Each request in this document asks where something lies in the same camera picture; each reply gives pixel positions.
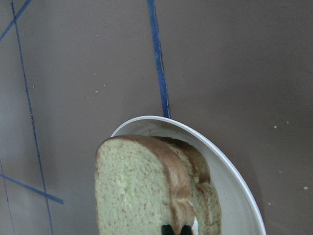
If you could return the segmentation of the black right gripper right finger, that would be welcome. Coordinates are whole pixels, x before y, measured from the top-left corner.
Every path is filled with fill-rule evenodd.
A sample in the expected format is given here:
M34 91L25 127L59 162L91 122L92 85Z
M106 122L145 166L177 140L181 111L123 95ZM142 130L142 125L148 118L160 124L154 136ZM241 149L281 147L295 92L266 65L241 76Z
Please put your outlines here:
M184 225L181 229L180 235L192 235L192 228L188 225Z

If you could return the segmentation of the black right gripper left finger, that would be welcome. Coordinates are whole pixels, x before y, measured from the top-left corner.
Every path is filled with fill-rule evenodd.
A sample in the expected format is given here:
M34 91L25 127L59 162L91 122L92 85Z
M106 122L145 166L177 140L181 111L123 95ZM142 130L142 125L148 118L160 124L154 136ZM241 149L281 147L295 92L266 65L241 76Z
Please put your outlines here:
M161 235L174 235L174 231L171 225L161 226Z

